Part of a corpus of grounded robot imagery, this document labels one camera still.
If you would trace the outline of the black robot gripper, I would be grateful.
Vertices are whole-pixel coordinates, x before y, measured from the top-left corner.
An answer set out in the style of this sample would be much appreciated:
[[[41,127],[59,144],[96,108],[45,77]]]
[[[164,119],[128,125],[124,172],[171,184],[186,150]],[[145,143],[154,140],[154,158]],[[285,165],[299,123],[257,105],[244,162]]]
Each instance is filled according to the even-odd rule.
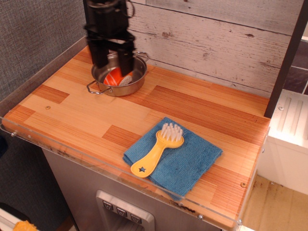
[[[134,6],[131,13],[125,0],[87,0],[86,6],[89,21],[84,28],[93,64],[98,68],[106,66],[109,50],[117,50],[121,74],[128,75],[134,68],[135,37],[128,32]]]

